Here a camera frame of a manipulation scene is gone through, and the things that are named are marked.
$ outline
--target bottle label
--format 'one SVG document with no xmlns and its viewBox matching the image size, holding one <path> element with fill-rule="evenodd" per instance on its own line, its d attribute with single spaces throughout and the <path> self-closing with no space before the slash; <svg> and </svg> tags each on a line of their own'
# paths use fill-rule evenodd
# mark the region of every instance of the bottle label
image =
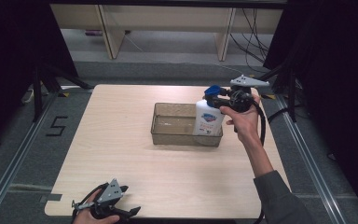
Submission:
<svg viewBox="0 0 358 224">
<path fill-rule="evenodd" d="M 205 121 L 207 121 L 207 122 L 213 122 L 213 121 L 216 120 L 216 116 L 215 116 L 215 115 L 212 115 L 212 114 L 204 113 L 201 117 L 202 117 L 203 119 L 205 119 Z"/>
</svg>

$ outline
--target white spray bottle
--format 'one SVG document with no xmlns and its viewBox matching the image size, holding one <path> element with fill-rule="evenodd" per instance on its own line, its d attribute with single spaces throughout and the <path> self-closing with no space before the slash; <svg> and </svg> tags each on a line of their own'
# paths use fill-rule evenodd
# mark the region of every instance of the white spray bottle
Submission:
<svg viewBox="0 0 358 224">
<path fill-rule="evenodd" d="M 218 95 L 220 87 L 213 85 L 205 91 L 205 94 Z M 208 105 L 206 100 L 196 102 L 196 121 L 193 135 L 218 136 L 221 134 L 222 122 L 225 117 L 219 109 Z"/>
</svg>

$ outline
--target gray floor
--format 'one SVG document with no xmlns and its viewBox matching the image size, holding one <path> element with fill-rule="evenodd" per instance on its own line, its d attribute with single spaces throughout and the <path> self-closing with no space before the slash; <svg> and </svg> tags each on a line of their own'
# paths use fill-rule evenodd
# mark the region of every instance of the gray floor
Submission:
<svg viewBox="0 0 358 224">
<path fill-rule="evenodd" d="M 218 62 L 213 34 L 179 32 L 131 32 L 124 39 L 117 59 L 109 60 L 103 38 L 85 36 L 81 30 L 62 30 L 76 62 L 80 77 L 90 84 L 160 84 L 160 85 L 228 85 L 240 74 L 260 76 L 266 69 L 230 41 L 227 59 Z M 245 45 L 240 34 L 235 38 Z M 268 45 L 272 36 L 261 35 Z M 258 48 L 250 51 L 259 57 Z M 72 85 L 60 80 L 62 85 Z M 270 89 L 260 90 L 271 94 Z M 77 125 L 91 93 L 71 90 L 67 97 L 54 98 L 54 102 L 33 141 L 25 160 L 0 204 L 0 223 L 69 223 L 69 217 L 48 217 L 44 214 L 45 198 L 49 195 L 61 169 L 66 152 L 75 135 Z M 51 95 L 44 96 L 46 102 Z M 267 116 L 278 111 L 277 100 L 263 99 Z M 57 116 L 65 130 L 60 137 L 50 125 Z M 7 128 L 0 134 L 0 179 L 32 125 L 33 103 L 19 107 Z M 305 108 L 296 110 L 297 125 L 301 131 L 326 185 L 332 191 L 347 223 L 358 223 L 358 199 L 337 164 L 328 159 L 329 152 L 323 138 L 314 127 Z M 299 197 L 315 216 L 317 223 L 336 223 L 326 207 L 301 157 L 298 145 L 283 115 L 270 123 L 292 192 Z M 253 223 L 253 220 L 235 220 Z"/>
</svg>

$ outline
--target sleeve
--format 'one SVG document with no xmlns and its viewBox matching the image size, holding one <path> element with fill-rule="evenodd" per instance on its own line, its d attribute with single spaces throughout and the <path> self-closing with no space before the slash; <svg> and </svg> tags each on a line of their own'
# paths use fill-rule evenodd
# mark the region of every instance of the sleeve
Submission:
<svg viewBox="0 0 358 224">
<path fill-rule="evenodd" d="M 315 223 L 307 207 L 293 195 L 277 171 L 254 179 L 268 224 Z"/>
</svg>

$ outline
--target wooden table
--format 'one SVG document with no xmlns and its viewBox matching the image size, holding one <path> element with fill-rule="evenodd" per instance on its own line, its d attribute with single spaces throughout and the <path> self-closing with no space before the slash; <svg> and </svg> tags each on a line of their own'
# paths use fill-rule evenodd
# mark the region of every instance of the wooden table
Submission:
<svg viewBox="0 0 358 224">
<path fill-rule="evenodd" d="M 153 145 L 155 103 L 194 104 L 206 89 L 97 86 L 51 192 L 62 198 L 48 202 L 46 214 L 70 216 L 72 200 L 116 178 L 129 186 L 117 207 L 142 206 L 136 217 L 258 217 L 254 174 L 232 126 L 223 125 L 219 147 Z M 287 183 L 269 126 L 265 149 Z"/>
</svg>

